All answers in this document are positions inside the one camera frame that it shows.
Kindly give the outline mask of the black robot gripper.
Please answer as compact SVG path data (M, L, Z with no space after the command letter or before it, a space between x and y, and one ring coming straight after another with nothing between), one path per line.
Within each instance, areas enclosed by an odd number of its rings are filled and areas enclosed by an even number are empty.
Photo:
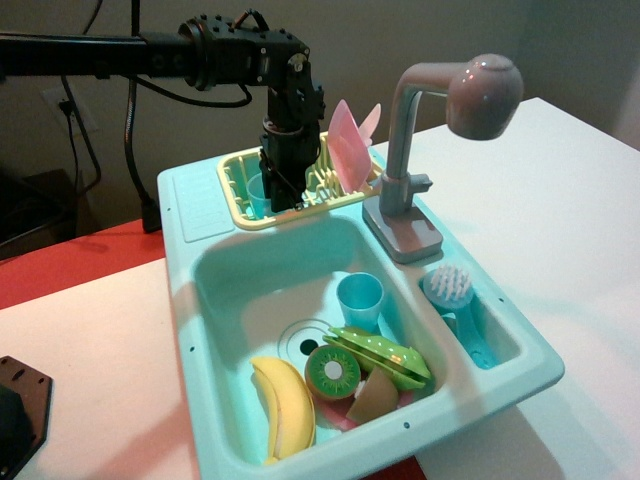
M307 188L306 172L321 151L320 125L285 130L264 119L263 129L259 167L264 198L271 200L273 212L296 208Z

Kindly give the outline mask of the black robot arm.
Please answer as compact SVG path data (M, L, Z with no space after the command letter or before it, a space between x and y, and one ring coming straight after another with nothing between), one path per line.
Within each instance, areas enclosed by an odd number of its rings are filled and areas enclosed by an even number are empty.
M232 19L192 18L177 33L132 37L1 36L1 75L180 78L199 90L264 87L260 170L275 212L301 206L306 172L321 150L324 91L312 80L309 47L272 29L255 10Z

